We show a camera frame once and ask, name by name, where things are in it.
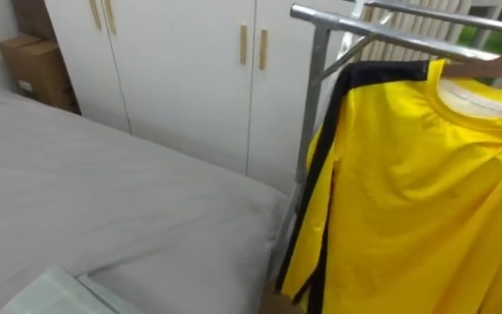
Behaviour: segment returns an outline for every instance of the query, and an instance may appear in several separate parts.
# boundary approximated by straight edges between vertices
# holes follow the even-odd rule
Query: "cabinet door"
[[[83,116],[129,132],[100,1],[46,0],[46,6]]]
[[[257,0],[255,63],[261,57],[261,35],[265,31],[268,39],[264,69],[254,68],[248,161],[250,177],[286,193],[294,186],[315,29],[311,23],[290,17],[292,3]],[[354,7],[342,0],[298,3],[345,16]],[[328,64],[336,60],[341,40],[342,33],[333,32]]]
[[[106,1],[132,133],[245,174],[254,0]]]

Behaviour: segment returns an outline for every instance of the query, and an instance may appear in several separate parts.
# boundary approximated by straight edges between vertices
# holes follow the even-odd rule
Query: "black stripe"
[[[292,255],[294,254],[295,245],[302,228],[305,212],[307,210],[307,207],[309,206],[309,202],[311,201],[311,197],[313,195],[317,180],[319,179],[322,166],[327,159],[330,147],[332,146],[332,142],[334,141],[343,97],[345,97],[350,90],[366,85],[383,84],[403,80],[424,81],[427,79],[428,67],[429,62],[427,61],[358,62],[348,65],[340,73],[338,80],[336,81],[335,88],[332,92],[332,96],[330,98],[329,108],[327,109],[324,117],[319,140],[317,141],[317,145],[315,147],[313,160],[311,161],[307,180],[305,182],[305,188],[303,189],[302,201],[296,214],[294,231],[292,232],[292,236],[290,237],[288,251],[286,252],[286,255],[282,262],[280,274],[276,280],[276,292],[280,292],[282,290],[284,280],[286,278],[286,275],[288,274],[289,264],[291,262]],[[296,296],[297,298],[294,300],[295,302],[299,302],[299,298],[301,298],[303,292],[307,289],[308,286],[310,286],[309,284],[312,282],[311,276],[300,288],[301,293],[298,293],[298,295]]]
[[[324,301],[324,284],[327,276],[327,254],[329,249],[329,219],[322,233],[321,255],[319,263],[311,278],[309,289],[309,301],[307,304],[308,314],[322,314],[322,305]]]

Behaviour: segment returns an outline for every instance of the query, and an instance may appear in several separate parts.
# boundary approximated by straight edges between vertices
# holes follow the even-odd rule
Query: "yellow shirt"
[[[502,313],[502,117],[444,103],[444,65],[341,73],[310,148],[283,294],[328,314]],[[502,106],[500,90],[455,84]]]

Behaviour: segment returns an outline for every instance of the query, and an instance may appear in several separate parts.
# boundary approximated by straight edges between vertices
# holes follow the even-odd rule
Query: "bed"
[[[286,197],[0,92],[0,309],[52,265],[146,313],[255,313]]]

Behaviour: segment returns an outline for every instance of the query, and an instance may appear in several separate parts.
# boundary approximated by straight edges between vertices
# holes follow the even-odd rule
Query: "cardboard box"
[[[11,3],[19,31],[57,42],[44,0],[11,0]]]
[[[78,113],[75,94],[58,44],[19,35],[1,42],[0,51],[22,95]]]

